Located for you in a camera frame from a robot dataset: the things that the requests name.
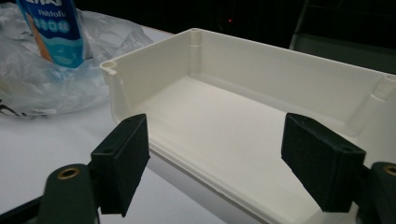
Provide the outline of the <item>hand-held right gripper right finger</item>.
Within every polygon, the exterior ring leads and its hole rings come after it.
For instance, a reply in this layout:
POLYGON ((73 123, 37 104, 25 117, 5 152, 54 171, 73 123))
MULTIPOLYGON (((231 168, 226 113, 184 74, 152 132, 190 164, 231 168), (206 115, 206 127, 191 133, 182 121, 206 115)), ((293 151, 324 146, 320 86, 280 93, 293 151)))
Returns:
POLYGON ((347 212, 366 152, 309 117, 285 117, 281 158, 324 212, 347 212))

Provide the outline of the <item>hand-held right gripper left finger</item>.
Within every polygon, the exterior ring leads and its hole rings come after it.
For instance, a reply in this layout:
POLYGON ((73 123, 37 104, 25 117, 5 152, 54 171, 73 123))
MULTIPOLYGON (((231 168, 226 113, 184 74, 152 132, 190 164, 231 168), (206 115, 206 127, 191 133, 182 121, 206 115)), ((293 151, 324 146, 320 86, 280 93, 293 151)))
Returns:
POLYGON ((91 153, 91 158, 101 212, 125 217, 150 158, 147 116, 124 119, 91 153))

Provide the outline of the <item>white plastic storage bin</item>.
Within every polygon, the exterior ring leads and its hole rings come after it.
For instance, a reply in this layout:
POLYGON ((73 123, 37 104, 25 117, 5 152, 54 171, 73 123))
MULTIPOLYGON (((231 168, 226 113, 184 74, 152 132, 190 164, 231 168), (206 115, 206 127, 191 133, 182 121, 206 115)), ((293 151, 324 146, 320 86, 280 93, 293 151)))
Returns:
POLYGON ((353 224, 324 213, 280 156, 308 116, 396 162, 396 76, 202 29, 102 63, 115 120, 148 117, 153 169, 228 224, 353 224))

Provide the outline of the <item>clear plastic bag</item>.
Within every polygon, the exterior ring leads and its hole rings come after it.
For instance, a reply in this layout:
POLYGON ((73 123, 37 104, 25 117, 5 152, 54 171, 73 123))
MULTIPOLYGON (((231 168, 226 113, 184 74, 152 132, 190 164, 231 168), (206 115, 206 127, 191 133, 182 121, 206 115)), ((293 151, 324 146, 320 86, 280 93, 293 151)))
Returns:
POLYGON ((92 56, 78 68, 50 63, 15 3, 0 3, 0 117, 59 115, 99 105, 109 97, 100 63, 152 43, 132 21, 80 10, 92 56))

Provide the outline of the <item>blue snack packet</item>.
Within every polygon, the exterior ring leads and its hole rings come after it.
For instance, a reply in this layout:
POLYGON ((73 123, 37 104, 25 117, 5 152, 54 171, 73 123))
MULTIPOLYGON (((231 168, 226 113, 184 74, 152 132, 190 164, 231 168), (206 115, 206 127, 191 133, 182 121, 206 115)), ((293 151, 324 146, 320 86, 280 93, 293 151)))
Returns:
POLYGON ((73 0, 16 0, 40 55, 60 66, 77 68, 90 58, 73 0))

